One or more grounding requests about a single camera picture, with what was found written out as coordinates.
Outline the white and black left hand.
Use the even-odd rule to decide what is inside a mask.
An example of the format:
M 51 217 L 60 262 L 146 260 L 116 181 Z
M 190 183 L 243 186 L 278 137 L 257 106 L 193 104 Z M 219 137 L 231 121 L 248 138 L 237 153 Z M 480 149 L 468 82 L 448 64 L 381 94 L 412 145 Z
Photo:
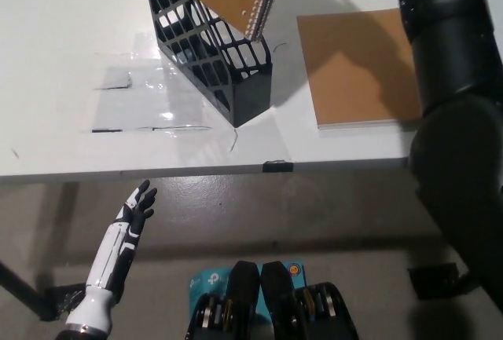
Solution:
M 154 214 L 156 188 L 143 181 L 107 228 L 85 284 L 83 300 L 69 313 L 58 339 L 106 339 L 112 309 L 122 298 L 145 222 Z

